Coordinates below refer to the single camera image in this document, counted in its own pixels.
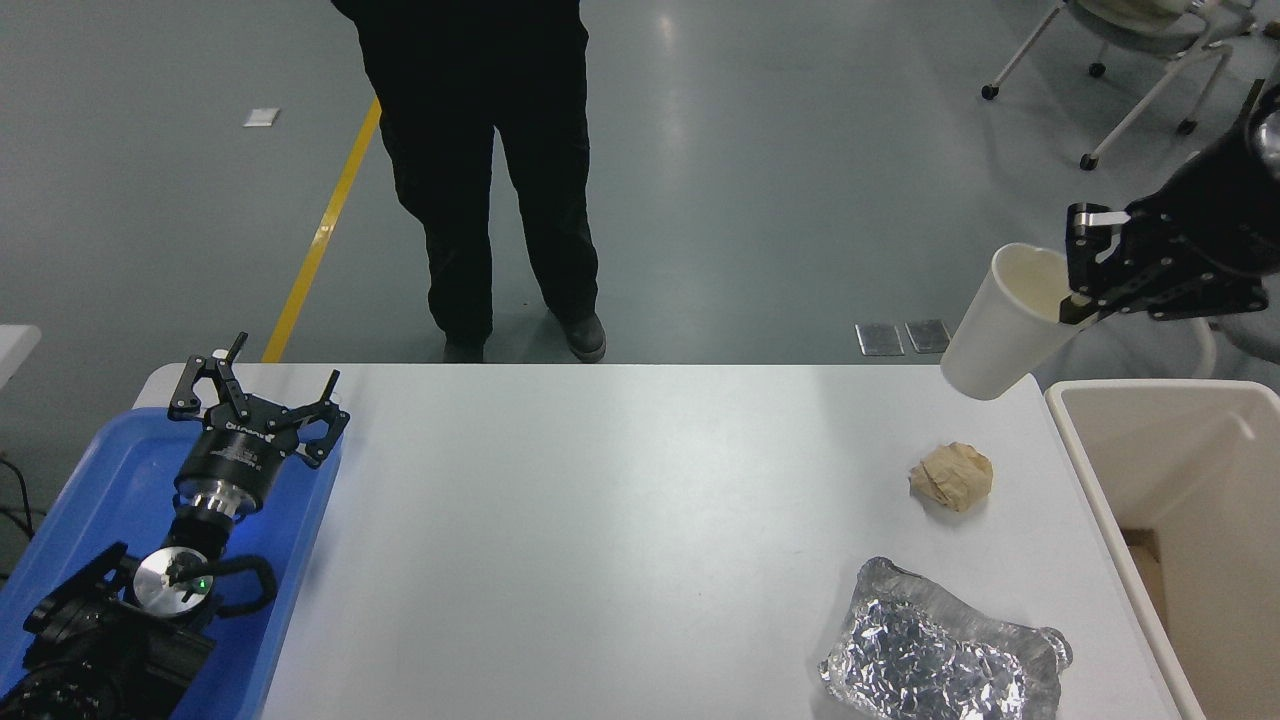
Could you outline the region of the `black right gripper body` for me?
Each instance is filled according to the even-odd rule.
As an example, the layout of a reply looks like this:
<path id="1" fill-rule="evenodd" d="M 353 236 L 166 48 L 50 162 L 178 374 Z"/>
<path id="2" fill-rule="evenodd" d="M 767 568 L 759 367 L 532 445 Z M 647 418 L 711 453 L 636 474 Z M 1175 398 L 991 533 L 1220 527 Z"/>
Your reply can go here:
<path id="1" fill-rule="evenodd" d="M 1276 126 L 1236 126 L 1135 201 L 1160 211 L 1213 265 L 1267 277 L 1279 266 Z"/>

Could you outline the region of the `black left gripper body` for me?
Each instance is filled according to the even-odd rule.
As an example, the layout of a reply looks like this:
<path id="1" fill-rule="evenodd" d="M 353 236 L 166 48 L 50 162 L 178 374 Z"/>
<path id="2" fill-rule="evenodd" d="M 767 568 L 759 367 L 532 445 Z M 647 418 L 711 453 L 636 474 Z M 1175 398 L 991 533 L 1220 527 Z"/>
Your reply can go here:
<path id="1" fill-rule="evenodd" d="M 198 434 L 177 473 L 175 489 L 184 498 L 233 489 L 242 507 L 262 507 L 298 445 L 297 429 L 216 424 Z"/>

